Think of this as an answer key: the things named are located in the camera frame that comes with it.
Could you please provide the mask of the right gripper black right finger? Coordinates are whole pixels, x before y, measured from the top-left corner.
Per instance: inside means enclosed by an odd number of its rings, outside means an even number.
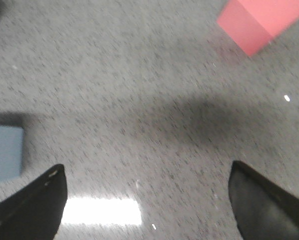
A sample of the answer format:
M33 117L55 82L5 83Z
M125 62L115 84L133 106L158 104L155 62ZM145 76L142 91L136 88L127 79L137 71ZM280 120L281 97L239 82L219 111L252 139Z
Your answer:
M228 195L244 240L299 240L299 198L242 161L232 163Z

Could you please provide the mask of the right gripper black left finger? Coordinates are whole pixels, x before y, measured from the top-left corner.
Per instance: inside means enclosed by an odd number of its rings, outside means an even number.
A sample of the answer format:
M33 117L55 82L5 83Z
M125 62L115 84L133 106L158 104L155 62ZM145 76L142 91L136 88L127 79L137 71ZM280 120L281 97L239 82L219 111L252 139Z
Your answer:
M0 202L0 240L52 240L68 199L63 164L56 164Z

